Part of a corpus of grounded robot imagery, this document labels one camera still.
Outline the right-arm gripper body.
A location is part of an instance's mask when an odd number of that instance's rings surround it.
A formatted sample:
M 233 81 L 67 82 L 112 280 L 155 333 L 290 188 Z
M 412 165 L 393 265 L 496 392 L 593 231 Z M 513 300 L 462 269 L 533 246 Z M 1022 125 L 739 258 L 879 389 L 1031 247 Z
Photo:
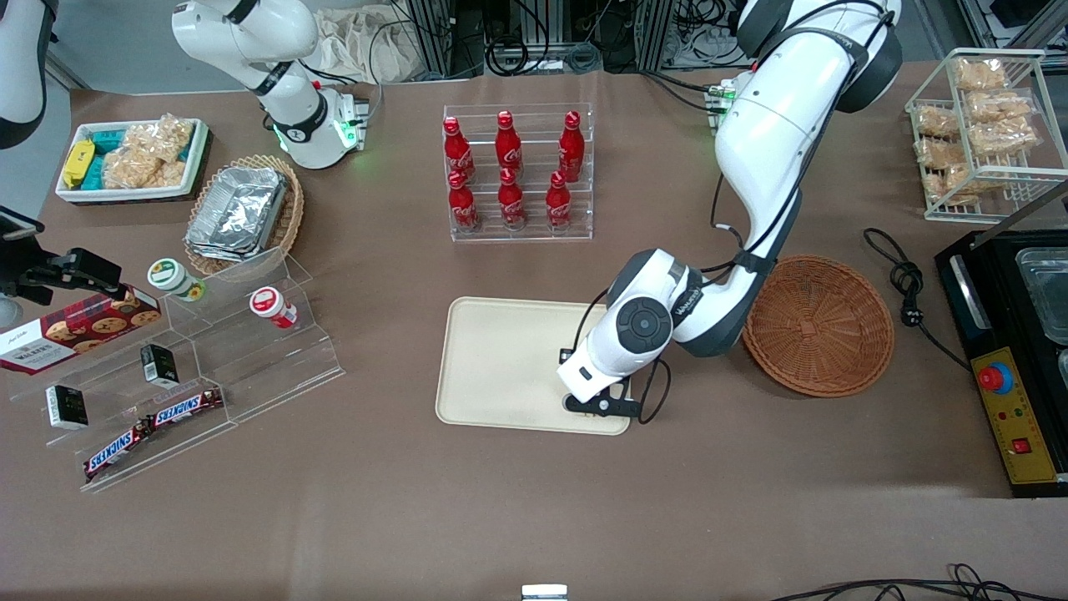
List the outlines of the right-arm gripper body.
M 44 250 L 37 240 L 13 240 L 1 243 L 1 285 L 3 294 L 19 297 L 41 306 L 53 300 L 51 285 L 61 281 L 65 256 Z

